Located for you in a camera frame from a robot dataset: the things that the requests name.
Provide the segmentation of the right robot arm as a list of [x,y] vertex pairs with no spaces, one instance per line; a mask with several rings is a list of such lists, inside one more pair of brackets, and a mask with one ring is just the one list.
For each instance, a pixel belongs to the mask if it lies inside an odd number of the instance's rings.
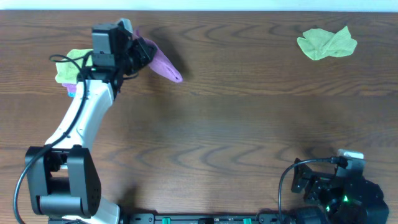
[[363,176],[365,161],[349,157],[330,157],[333,174],[316,172],[296,159],[291,191],[304,192],[308,207],[298,208],[286,223],[385,223],[389,208],[380,186]]

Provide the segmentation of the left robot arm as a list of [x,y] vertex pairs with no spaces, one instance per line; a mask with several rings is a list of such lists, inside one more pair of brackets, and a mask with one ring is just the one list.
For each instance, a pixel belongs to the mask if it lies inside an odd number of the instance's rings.
[[52,223],[122,223],[120,207],[106,200],[91,150],[96,133],[125,80],[133,79],[157,51],[133,36],[131,22],[97,24],[93,48],[78,58],[52,55],[76,68],[76,92],[57,130],[25,155],[21,180],[29,187],[32,210]]

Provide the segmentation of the purple microfiber cloth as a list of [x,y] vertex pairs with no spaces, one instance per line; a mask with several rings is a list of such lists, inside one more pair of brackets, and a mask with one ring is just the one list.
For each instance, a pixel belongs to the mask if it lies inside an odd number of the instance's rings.
[[157,73],[158,75],[172,81],[175,83],[183,82],[181,73],[174,67],[172,62],[167,58],[167,56],[160,50],[157,44],[147,38],[144,38],[145,43],[148,45],[153,45],[156,48],[156,53],[152,61],[148,64],[149,68]]

